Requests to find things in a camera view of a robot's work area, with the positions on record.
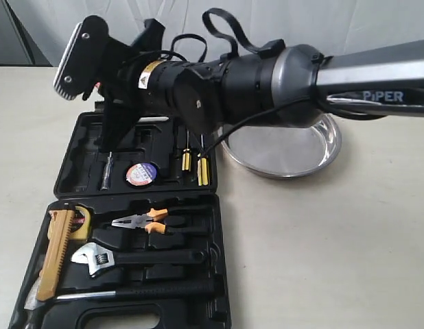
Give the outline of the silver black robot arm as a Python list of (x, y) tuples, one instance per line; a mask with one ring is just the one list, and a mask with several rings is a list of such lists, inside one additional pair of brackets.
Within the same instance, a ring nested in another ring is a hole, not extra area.
[(324, 113), (356, 121), (424, 117), (424, 40), (343, 56), (281, 39), (252, 44), (238, 20), (213, 8), (208, 32), (230, 49), (212, 62), (189, 62), (161, 47), (163, 26), (150, 20), (126, 45), (98, 19), (97, 80), (127, 120), (150, 113), (181, 118), (196, 134), (223, 125), (309, 127)]

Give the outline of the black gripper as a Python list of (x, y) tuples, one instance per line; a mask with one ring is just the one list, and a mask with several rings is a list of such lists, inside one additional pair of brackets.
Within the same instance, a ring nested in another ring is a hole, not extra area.
[(141, 117), (138, 78), (148, 62), (157, 59), (149, 52), (162, 47), (165, 27), (146, 19), (144, 30), (131, 45), (109, 36), (97, 71), (99, 93), (104, 98), (101, 151), (113, 151)]

